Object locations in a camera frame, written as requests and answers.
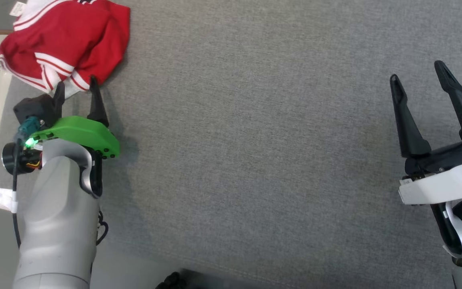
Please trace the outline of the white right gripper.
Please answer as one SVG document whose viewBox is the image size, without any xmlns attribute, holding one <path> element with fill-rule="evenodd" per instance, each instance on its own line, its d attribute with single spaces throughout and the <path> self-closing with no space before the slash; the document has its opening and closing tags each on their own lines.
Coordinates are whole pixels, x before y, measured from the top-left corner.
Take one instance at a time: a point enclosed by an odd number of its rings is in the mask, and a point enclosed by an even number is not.
<svg viewBox="0 0 462 289">
<path fill-rule="evenodd" d="M 443 61 L 435 61 L 434 68 L 454 107 L 462 140 L 462 86 Z M 407 94 L 396 74 L 390 76 L 390 89 L 401 157 L 409 158 L 408 178 L 400 181 L 401 200 L 405 205 L 425 205 L 462 199 L 462 142 L 432 151 L 409 111 Z"/>
</svg>

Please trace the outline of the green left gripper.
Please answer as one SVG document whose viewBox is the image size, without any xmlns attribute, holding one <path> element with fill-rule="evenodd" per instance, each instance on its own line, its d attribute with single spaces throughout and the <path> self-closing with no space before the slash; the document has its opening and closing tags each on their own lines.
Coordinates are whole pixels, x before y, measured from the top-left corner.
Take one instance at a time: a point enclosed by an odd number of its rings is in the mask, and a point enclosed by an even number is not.
<svg viewBox="0 0 462 289">
<path fill-rule="evenodd" d="M 68 116 L 62 118 L 65 102 L 65 84 L 57 84 L 53 95 L 55 117 L 60 118 L 51 128 L 42 126 L 38 117 L 28 117 L 19 127 L 15 142 L 7 143 L 2 150 L 2 164 L 9 174 L 14 171 L 27 174 L 45 164 L 42 160 L 46 141 L 61 139 L 77 143 L 101 155 L 103 159 L 120 155 L 120 142 L 108 129 L 101 90 L 95 76 L 90 77 L 91 107 L 87 118 Z"/>
</svg>

